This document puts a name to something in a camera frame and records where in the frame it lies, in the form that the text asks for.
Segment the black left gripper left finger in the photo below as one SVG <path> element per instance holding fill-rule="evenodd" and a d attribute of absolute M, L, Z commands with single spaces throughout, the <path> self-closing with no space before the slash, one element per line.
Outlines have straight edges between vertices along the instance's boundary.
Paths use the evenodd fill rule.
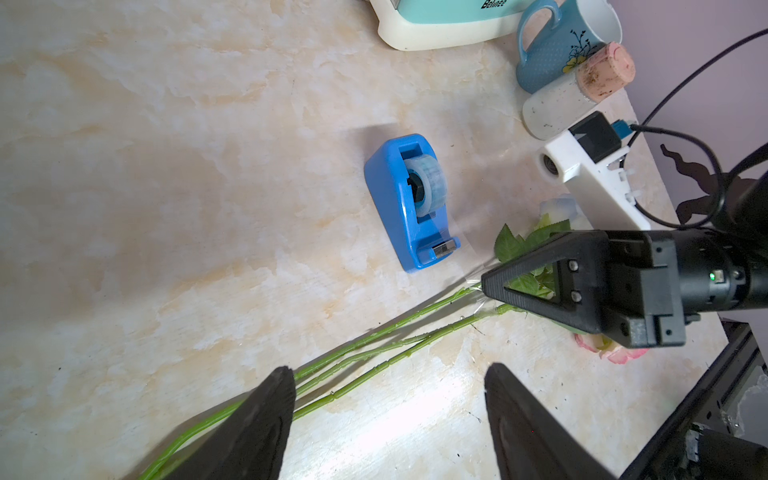
<path fill-rule="evenodd" d="M 273 370 L 170 479 L 277 479 L 296 401 L 294 372 Z"/>

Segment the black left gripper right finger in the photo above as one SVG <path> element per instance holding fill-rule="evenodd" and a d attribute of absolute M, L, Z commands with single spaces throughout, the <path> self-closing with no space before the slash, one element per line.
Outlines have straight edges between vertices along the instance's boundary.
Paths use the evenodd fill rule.
<path fill-rule="evenodd" d="M 502 479 L 612 479 L 503 364 L 485 377 L 485 402 Z"/>

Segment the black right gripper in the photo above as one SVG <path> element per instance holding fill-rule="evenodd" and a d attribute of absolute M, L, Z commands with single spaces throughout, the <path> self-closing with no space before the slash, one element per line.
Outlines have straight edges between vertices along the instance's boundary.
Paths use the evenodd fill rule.
<path fill-rule="evenodd" d="M 503 229 L 494 254 L 485 296 L 627 348 L 682 346 L 702 313 L 750 306 L 750 242 L 711 229 Z"/>

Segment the artificial flower bouquet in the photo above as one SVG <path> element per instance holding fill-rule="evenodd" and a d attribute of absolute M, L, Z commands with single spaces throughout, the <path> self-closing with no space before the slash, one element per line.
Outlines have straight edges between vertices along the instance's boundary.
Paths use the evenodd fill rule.
<path fill-rule="evenodd" d="M 585 214 L 573 197 L 561 195 L 540 204 L 539 221 L 527 236 L 515 235 L 507 225 L 503 226 L 495 240 L 494 255 L 498 261 L 504 263 L 517 259 L 522 254 L 542 245 L 552 234 L 575 229 L 586 230 L 591 227 L 592 225 L 586 219 Z M 349 385 L 332 391 L 318 400 L 311 401 L 307 406 L 297 409 L 295 417 L 301 418 L 339 399 L 342 395 L 361 386 L 396 362 L 456 331 L 484 318 L 500 316 L 510 311 L 519 312 L 521 310 L 519 307 L 505 304 L 486 308 L 486 302 L 482 301 L 475 312 L 456 322 L 418 335 L 409 336 L 406 334 L 406 330 L 413 326 L 416 321 L 431 314 L 442 317 L 447 313 L 448 307 L 456 306 L 459 301 L 469 299 L 470 296 L 479 293 L 480 290 L 481 283 L 471 281 L 467 286 L 457 290 L 455 293 L 407 315 L 404 319 L 397 321 L 394 325 L 383 329 L 383 331 L 368 333 L 363 338 L 342 347 L 339 351 L 329 353 L 325 357 L 311 362 L 310 365 L 300 368 L 294 374 L 294 378 L 298 383 L 297 395 L 303 396 L 309 393 L 317 393 L 320 384 L 350 366 L 375 359 L 389 351 L 395 350 L 397 352 L 391 358 L 382 361 L 377 366 L 363 373 L 360 377 L 350 382 Z M 141 473 L 140 477 L 142 479 L 167 478 L 185 461 L 185 458 L 179 454 L 181 450 L 186 449 L 193 441 L 200 439 L 204 434 L 217 428 L 219 424 L 227 420 L 242 404 L 241 400 L 235 401 L 229 406 L 210 414 L 180 434 Z"/>

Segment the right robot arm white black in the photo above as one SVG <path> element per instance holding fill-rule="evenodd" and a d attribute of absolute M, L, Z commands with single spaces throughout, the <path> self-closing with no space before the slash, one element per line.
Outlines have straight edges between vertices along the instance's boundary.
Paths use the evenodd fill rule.
<path fill-rule="evenodd" d="M 706 312 L 767 305 L 767 179 L 711 228 L 559 233 L 481 277 L 483 293 L 630 349 L 682 346 Z"/>

